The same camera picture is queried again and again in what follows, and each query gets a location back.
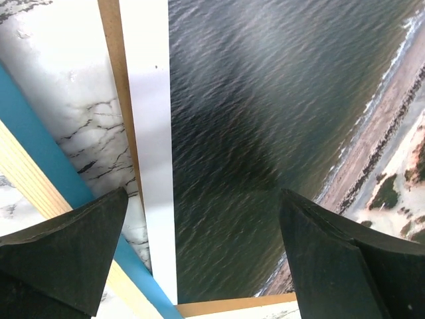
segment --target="blue strip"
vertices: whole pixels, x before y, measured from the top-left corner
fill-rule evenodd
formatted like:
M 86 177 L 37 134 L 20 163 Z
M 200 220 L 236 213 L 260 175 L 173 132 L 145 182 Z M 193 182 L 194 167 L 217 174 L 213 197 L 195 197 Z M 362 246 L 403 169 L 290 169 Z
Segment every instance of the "blue strip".
M 0 65 L 0 119 L 75 209 L 94 196 Z M 166 319 L 183 319 L 121 235 L 114 256 L 131 281 Z

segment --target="rippled water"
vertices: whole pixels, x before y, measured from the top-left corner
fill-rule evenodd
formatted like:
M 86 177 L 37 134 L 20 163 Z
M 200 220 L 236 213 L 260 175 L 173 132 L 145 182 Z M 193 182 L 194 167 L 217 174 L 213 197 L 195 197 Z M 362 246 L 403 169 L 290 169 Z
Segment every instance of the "rippled water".
M 423 6 L 169 1 L 180 303 L 264 285 L 283 252 L 277 185 L 317 198 Z

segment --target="white strip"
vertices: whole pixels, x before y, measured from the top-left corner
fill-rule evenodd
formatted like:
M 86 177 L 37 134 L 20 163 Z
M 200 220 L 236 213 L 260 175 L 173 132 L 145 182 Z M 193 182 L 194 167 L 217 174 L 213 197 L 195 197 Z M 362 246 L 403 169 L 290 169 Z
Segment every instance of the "white strip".
M 120 0 L 153 277 L 177 304 L 167 0 Z

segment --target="dark green water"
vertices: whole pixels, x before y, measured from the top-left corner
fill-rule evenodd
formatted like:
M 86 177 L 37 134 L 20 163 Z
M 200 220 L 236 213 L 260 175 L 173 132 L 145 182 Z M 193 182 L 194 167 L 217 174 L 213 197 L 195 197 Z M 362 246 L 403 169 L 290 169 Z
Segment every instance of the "dark green water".
M 278 186 L 317 199 L 402 62 L 417 10 L 420 0 L 169 1 L 180 303 L 264 286 L 284 252 Z

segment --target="canvas print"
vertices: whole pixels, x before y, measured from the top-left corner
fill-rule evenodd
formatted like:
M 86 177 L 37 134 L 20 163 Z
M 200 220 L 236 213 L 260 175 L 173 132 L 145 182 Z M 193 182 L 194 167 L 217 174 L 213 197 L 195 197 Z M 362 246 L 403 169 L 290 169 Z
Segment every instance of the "canvas print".
M 424 241 L 424 18 L 421 0 L 169 0 L 179 303 L 293 291 L 281 187 Z

